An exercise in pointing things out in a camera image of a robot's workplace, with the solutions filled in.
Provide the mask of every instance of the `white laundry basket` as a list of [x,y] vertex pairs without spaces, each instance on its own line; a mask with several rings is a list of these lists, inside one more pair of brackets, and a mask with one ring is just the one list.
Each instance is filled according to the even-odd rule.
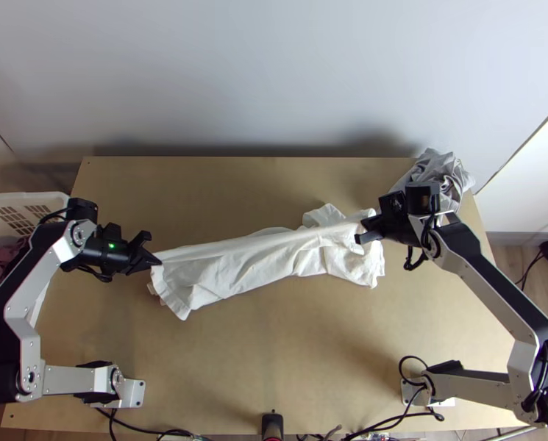
[[[0,245],[30,236],[44,216],[65,208],[69,196],[51,191],[43,193],[0,193]],[[29,310],[27,320],[34,326],[43,305],[49,283]]]

